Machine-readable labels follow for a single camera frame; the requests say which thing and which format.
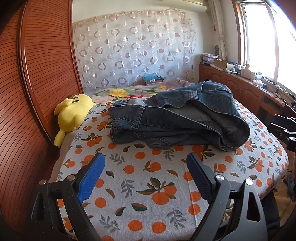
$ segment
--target metal screw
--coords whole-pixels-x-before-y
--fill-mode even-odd
[[[67,176],[68,181],[73,181],[75,179],[74,175]]]
[[[46,180],[42,179],[40,180],[39,185],[44,185],[45,183],[46,183]]]
[[[216,179],[219,181],[223,181],[225,178],[222,175],[217,175]]]
[[[245,182],[246,182],[246,184],[249,185],[249,186],[252,186],[252,185],[253,185],[253,182],[252,182],[252,180],[250,180],[250,179],[246,179]]]

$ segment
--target window pane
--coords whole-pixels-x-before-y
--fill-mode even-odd
[[[250,70],[274,78],[274,28],[265,5],[244,5],[247,17]]]
[[[295,77],[291,75],[293,66],[289,63],[296,56],[295,33],[290,32],[288,26],[274,11],[272,11],[272,14],[279,41],[279,74],[277,81],[296,93]]]

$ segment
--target mattress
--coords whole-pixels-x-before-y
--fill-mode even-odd
[[[195,152],[215,174],[229,181],[253,180],[259,197],[282,184],[288,157],[266,126],[237,100],[236,108],[251,129],[249,140],[235,151],[224,152],[211,145],[188,145],[151,149],[143,141],[117,145],[110,139],[108,107],[116,100],[145,99],[160,91],[188,85],[186,81],[158,83],[97,91],[97,103],[86,116],[68,150],[58,181],[77,173],[96,152],[106,165],[83,207],[103,241],[188,240],[201,222],[207,201],[201,198],[186,166],[186,156]],[[67,232],[75,233],[62,200],[58,200]],[[227,223],[232,204],[225,211]]]

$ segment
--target blue jeans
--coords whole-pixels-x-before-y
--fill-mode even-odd
[[[230,151],[250,135],[229,88],[209,80],[160,92],[145,101],[116,101],[108,110],[111,139],[118,144],[136,140],[151,148],[212,144]]]

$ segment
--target yellow plush toy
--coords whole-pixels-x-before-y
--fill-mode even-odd
[[[84,94],[66,98],[59,103],[54,110],[54,115],[59,115],[60,131],[54,139],[54,145],[60,147],[66,133],[78,130],[90,109],[95,105],[92,99]]]

